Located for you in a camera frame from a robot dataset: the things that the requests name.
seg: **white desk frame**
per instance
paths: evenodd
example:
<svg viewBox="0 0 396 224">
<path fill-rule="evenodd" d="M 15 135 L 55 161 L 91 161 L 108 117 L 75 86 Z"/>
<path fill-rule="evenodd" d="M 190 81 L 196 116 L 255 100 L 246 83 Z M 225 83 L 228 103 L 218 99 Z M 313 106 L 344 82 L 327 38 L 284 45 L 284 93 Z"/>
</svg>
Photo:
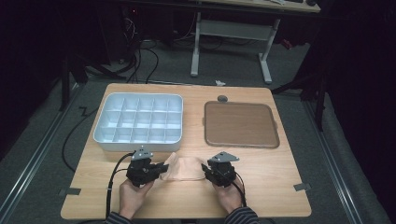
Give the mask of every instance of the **white desk frame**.
<svg viewBox="0 0 396 224">
<path fill-rule="evenodd" d="M 253 25 L 227 21 L 208 21 L 202 20 L 201 13 L 198 12 L 195 30 L 195 47 L 192 54 L 191 63 L 191 76 L 198 76 L 200 35 L 216 35 L 266 41 L 263 53 L 259 54 L 259 61 L 262 66 L 262 75 L 264 77 L 265 83 L 271 84 L 272 79 L 268 69 L 267 57 L 274 42 L 279 23 L 280 19 L 275 20 L 273 26 Z"/>
</svg>

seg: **person's left hand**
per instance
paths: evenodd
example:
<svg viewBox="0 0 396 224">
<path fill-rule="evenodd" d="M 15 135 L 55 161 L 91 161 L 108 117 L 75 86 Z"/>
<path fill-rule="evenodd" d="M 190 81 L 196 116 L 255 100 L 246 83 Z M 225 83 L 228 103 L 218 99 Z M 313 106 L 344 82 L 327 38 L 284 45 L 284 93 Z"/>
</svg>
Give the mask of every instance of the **person's left hand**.
<svg viewBox="0 0 396 224">
<path fill-rule="evenodd" d="M 143 205 L 146 194 L 153 185 L 154 181 L 151 181 L 142 188 L 138 188 L 130 179 L 126 179 L 120 185 L 120 216 L 132 219 L 134 213 Z"/>
</svg>

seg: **tray compartment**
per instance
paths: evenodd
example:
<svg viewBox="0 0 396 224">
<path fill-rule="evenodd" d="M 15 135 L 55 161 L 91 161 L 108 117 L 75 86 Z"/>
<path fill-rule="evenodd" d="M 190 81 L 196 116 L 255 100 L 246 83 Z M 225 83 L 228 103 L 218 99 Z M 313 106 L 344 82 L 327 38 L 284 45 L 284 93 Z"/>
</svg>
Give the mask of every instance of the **tray compartment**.
<svg viewBox="0 0 396 224">
<path fill-rule="evenodd" d="M 182 135 L 183 99 L 176 94 L 115 92 L 105 100 L 93 133 L 110 151 L 177 151 Z"/>
</svg>

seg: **hand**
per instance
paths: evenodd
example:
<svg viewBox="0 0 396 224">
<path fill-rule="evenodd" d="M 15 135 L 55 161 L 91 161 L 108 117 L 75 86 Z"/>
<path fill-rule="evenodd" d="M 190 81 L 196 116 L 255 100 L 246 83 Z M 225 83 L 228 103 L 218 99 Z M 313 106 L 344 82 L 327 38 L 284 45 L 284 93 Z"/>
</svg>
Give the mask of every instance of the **hand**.
<svg viewBox="0 0 396 224">
<path fill-rule="evenodd" d="M 134 213 L 143 205 L 146 194 L 153 185 L 154 181 L 151 181 L 142 188 L 138 188 L 132 184 L 131 180 L 126 179 L 120 185 L 120 216 L 132 219 Z"/>
<path fill-rule="evenodd" d="M 235 179 L 234 183 L 241 190 L 243 190 L 242 183 L 238 178 Z M 230 185 L 227 188 L 219 187 L 213 183 L 212 185 L 218 193 L 218 198 L 221 206 L 228 212 L 228 214 L 231 214 L 233 210 L 242 206 L 241 194 L 234 185 Z"/>
</svg>

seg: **small round button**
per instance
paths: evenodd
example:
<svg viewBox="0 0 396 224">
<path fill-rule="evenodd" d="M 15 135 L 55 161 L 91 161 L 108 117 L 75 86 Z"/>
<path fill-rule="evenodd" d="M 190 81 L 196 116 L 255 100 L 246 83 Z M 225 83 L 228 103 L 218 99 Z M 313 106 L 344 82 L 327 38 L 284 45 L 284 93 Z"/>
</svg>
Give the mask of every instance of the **small round button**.
<svg viewBox="0 0 396 224">
<path fill-rule="evenodd" d="M 218 96 L 218 101 L 222 103 L 226 103 L 228 101 L 228 98 L 225 95 L 220 95 Z"/>
</svg>

